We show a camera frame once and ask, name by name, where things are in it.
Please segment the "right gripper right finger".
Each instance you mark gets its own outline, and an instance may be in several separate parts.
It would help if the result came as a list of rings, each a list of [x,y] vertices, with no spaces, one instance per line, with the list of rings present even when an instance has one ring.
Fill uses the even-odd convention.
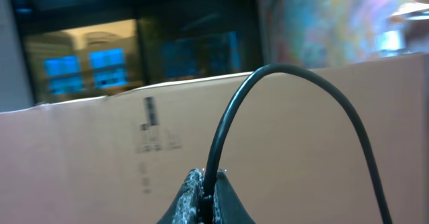
[[[214,224],[255,224],[224,171],[217,172],[212,212]]]

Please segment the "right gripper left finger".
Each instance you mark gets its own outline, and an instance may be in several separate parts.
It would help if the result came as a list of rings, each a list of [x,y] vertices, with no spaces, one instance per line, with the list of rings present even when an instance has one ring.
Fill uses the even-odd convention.
[[[172,204],[157,224],[200,223],[202,182],[202,172],[197,168],[191,169],[174,197]]]

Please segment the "black usb cable long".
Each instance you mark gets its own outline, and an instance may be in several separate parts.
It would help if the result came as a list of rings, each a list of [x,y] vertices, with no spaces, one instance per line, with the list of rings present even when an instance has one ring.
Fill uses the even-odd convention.
[[[231,124],[241,103],[243,102],[249,91],[252,89],[252,87],[254,87],[254,85],[259,80],[273,73],[291,74],[314,83],[315,85],[326,91],[328,94],[330,94],[345,110],[345,113],[353,124],[353,127],[355,128],[356,134],[361,143],[361,147],[370,173],[373,190],[377,199],[381,220],[383,224],[392,224],[391,215],[388,209],[387,201],[385,199],[381,178],[377,169],[375,157],[373,155],[373,150],[371,148],[371,143],[369,141],[363,122],[361,121],[361,118],[359,117],[355,108],[353,107],[351,102],[334,85],[332,85],[330,82],[328,82],[321,76],[313,73],[310,70],[287,64],[270,64],[258,68],[255,72],[253,72],[245,79],[245,81],[240,85],[240,87],[237,89],[237,91],[231,98],[218,124],[208,155],[206,172],[203,181],[204,207],[207,208],[212,199],[214,198],[215,184],[217,181],[217,171],[219,169],[219,162],[221,160],[223,146]]]

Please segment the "dark window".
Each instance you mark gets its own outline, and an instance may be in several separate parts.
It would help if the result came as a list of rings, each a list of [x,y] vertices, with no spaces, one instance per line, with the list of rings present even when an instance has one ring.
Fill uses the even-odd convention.
[[[263,64],[257,0],[8,0],[34,103]]]

